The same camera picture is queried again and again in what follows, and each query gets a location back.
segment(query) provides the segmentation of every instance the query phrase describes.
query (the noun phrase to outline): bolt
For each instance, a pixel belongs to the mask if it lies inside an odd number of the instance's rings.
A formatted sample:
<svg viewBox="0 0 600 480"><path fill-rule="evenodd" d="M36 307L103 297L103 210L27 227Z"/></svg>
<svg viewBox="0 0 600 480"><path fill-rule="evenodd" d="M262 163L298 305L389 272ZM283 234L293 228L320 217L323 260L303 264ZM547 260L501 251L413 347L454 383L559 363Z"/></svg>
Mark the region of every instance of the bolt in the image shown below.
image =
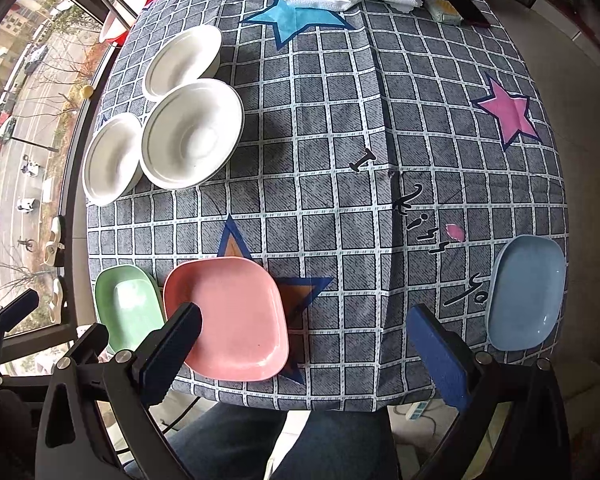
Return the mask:
<svg viewBox="0 0 600 480"><path fill-rule="evenodd" d="M488 352L478 352L475 355L475 360L478 361L481 365L490 365L493 361L493 357Z"/></svg>
<svg viewBox="0 0 600 480"><path fill-rule="evenodd" d="M538 361L536 361L536 366L542 371L548 372L551 370L551 361L545 357L541 357L538 359Z"/></svg>
<svg viewBox="0 0 600 480"><path fill-rule="evenodd" d="M129 361L129 359L131 359L132 355L133 354L131 353L131 350L121 350L116 354L116 362L126 363L127 361Z"/></svg>
<svg viewBox="0 0 600 480"><path fill-rule="evenodd" d="M58 359L58 362L56 363L56 368L58 370L64 370L70 364L71 364L71 359L69 359L68 357L61 357Z"/></svg>

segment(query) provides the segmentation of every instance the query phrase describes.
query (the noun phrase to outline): pink star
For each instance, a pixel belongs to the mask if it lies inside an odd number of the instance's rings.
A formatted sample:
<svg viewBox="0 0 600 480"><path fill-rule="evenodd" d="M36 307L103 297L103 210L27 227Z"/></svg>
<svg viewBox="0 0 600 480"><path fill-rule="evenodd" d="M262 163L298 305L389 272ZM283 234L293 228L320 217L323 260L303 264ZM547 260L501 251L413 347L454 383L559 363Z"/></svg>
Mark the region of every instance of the pink star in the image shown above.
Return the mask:
<svg viewBox="0 0 600 480"><path fill-rule="evenodd" d="M498 120L502 149L506 150L515 140L517 134L532 137L542 142L533 124L526 116L529 97L510 94L495 79L490 76L487 76L487 78L491 86L491 95L472 102Z"/></svg>

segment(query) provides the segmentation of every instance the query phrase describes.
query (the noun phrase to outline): blue tray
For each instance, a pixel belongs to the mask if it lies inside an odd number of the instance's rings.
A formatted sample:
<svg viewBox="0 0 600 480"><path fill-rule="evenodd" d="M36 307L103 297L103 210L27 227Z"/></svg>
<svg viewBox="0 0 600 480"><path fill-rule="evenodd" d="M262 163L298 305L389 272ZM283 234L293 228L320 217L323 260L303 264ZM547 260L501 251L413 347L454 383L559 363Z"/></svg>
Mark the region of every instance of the blue tray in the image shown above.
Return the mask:
<svg viewBox="0 0 600 480"><path fill-rule="evenodd" d="M520 235L500 251L491 272L485 320L498 350L524 350L542 343L560 313L566 262L550 238Z"/></svg>

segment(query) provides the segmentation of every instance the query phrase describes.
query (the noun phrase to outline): road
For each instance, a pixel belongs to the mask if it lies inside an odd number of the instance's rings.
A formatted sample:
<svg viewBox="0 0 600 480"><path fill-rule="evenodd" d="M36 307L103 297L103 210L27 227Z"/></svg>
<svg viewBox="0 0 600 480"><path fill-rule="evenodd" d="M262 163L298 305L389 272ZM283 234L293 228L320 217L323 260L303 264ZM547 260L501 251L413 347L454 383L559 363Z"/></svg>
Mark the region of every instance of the road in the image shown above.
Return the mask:
<svg viewBox="0 0 600 480"><path fill-rule="evenodd" d="M52 36L47 46L49 51L43 64L30 76L23 85L14 109L17 116L13 137L30 140L42 145L53 143L54 133L59 121L59 111L65 99L60 95L67 94L75 80L75 65L85 57L85 48L77 44L77 38ZM40 165L40 174L36 177L24 175L20 168L23 156L27 155ZM51 157L55 153L9 140L0 152L0 264L28 266L29 253L17 240L33 239L40 246L47 240L39 240L40 236L40 200L43 183ZM16 210L16 203L21 198L35 198L36 208L30 213ZM12 282L21 275L6 267L0 266L0 287ZM0 290L0 304L6 304L19 294L21 290Z"/></svg>

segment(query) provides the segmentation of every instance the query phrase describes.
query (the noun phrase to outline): star print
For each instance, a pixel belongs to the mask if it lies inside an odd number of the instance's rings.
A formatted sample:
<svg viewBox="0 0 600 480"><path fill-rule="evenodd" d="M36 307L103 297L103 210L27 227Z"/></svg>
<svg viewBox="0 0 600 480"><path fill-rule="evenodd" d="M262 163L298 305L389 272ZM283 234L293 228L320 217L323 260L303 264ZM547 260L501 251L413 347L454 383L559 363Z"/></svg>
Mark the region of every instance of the star print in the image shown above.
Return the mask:
<svg viewBox="0 0 600 480"><path fill-rule="evenodd" d="M510 94L500 83L487 75L491 95L472 100L478 108L496 118L500 126L502 149L506 150L518 134L537 139L542 142L538 132L528 119L529 97L521 94Z"/></svg>
<svg viewBox="0 0 600 480"><path fill-rule="evenodd" d="M220 238L218 247L218 256L240 256L253 260L247 244L242 238L242 234L235 224L231 215L224 223L224 230ZM286 325L289 327L302 312L312 303L312 301L331 283L333 278L274 278L280 298L282 298L282 307L285 311ZM289 358L285 366L280 370L280 375L291 379L299 384L305 384L304 377L298 368L296 359L297 352L301 349L294 348L293 341L298 338L289 338Z"/></svg>
<svg viewBox="0 0 600 480"><path fill-rule="evenodd" d="M274 0L272 6L256 12L242 20L242 22L271 25L278 50L298 34L315 25L321 27L353 28L335 12L306 7L291 7L284 0Z"/></svg>

